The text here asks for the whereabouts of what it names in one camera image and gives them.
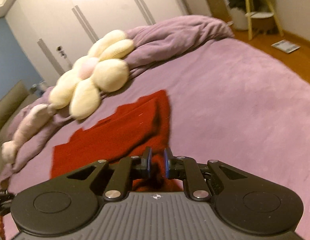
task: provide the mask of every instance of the red folded garment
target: red folded garment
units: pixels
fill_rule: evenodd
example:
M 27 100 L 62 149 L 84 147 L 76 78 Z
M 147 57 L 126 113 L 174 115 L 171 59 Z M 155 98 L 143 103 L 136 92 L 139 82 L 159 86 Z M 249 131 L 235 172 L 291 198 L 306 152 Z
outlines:
M 170 106 L 164 90 L 119 106 L 116 112 L 88 130 L 77 130 L 70 141 L 55 147 L 51 177 L 73 171 L 100 159 L 111 163 L 125 156 L 141 156 L 152 148 L 152 176 L 135 180 L 134 191 L 180 191 L 164 178 L 163 151 L 168 147 Z

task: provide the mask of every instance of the purple blanket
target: purple blanket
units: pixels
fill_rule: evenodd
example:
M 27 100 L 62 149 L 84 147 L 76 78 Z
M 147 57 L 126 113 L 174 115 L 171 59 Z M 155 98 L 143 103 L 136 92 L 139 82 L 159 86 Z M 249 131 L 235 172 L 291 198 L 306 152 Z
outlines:
M 133 39 L 136 48 L 125 58 L 130 68 L 130 79 L 136 78 L 154 63 L 180 56 L 207 40 L 233 37 L 231 29 L 225 22 L 197 15 L 181 16 L 155 25 L 137 27 L 128 30 L 127 34 L 130 39 Z M 49 103 L 48 97 L 51 89 L 49 88 L 42 98 L 32 105 L 21 110 L 8 128 L 7 140 L 12 139 L 22 119 L 35 105 Z M 101 93 L 102 98 L 107 96 L 108 94 Z M 14 165 L 7 164 L 4 167 L 0 175 L 0 184 L 12 174 L 19 172 L 43 149 L 54 133 L 72 120 L 68 112 L 68 107 L 60 110 L 37 135 L 21 147 Z
M 207 41 L 151 67 L 105 98 L 84 122 L 63 126 L 12 175 L 9 191 L 48 180 L 54 146 L 68 142 L 80 127 L 88 129 L 118 106 L 160 89 L 170 99 L 173 153 L 200 163 L 219 159 L 291 188 L 305 206 L 297 232 L 310 240 L 310 85 L 281 62 L 230 38 Z M 17 233 L 10 215 L 5 226 L 10 239 Z

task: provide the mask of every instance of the blue wall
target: blue wall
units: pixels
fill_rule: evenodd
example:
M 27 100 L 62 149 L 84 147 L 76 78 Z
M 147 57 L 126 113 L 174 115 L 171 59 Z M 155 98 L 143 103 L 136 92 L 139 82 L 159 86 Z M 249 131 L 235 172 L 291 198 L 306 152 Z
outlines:
M 6 20 L 0 18 L 0 99 L 21 79 L 28 89 L 42 80 L 18 45 Z

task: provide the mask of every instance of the wooden floor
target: wooden floor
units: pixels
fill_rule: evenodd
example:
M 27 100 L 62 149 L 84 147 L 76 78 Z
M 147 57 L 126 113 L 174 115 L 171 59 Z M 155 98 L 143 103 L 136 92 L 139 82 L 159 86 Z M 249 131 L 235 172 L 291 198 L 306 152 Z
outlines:
M 257 49 L 277 58 L 286 66 L 296 72 L 302 79 L 310 83 L 310 44 L 290 34 L 280 37 L 278 34 L 258 34 L 251 41 L 248 41 L 247 31 L 233 30 L 237 39 L 244 41 Z M 271 47 L 272 44 L 281 40 L 288 40 L 301 46 L 290 54 Z

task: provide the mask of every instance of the human hand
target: human hand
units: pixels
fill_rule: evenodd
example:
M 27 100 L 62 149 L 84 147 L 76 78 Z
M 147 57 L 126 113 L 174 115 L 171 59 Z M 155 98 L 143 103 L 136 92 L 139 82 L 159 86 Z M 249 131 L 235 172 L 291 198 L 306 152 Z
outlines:
M 0 216 L 0 238 L 2 238 L 2 240 L 5 240 L 5 231 L 2 216 Z

